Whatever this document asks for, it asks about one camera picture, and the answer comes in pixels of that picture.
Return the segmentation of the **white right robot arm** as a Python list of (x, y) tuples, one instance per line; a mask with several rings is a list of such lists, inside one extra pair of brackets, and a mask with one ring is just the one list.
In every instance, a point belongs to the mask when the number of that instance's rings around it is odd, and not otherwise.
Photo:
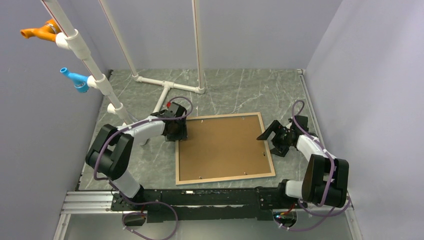
[(285, 157), (290, 148), (301, 152), (308, 161), (305, 176), (301, 181), (284, 179), (275, 189), (267, 188), (266, 191), (282, 208), (298, 200), (317, 206), (342, 208), (348, 197), (348, 161), (324, 149), (318, 137), (309, 131), (308, 117), (296, 115), (289, 122), (290, 126), (284, 126), (274, 120), (257, 140), (265, 141), (274, 133), (271, 154)]

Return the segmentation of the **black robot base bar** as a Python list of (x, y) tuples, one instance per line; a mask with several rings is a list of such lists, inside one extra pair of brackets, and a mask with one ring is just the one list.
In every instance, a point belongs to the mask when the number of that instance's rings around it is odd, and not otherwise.
[(145, 189), (140, 200), (113, 195), (113, 212), (147, 214), (148, 223), (178, 219), (233, 220), (254, 219), (271, 221), (272, 214), (296, 207), (297, 200), (285, 195), (279, 187), (203, 188), (203, 189)]

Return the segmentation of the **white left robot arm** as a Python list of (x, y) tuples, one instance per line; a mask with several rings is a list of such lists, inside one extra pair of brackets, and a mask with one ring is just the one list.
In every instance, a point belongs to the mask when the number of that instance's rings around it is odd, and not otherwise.
[(134, 145), (145, 145), (152, 137), (163, 136), (167, 142), (186, 140), (187, 116), (191, 113), (176, 102), (128, 126), (105, 124), (101, 127), (85, 157), (93, 175), (105, 175), (114, 188), (124, 195), (124, 204), (131, 210), (144, 203), (144, 187), (129, 172)]

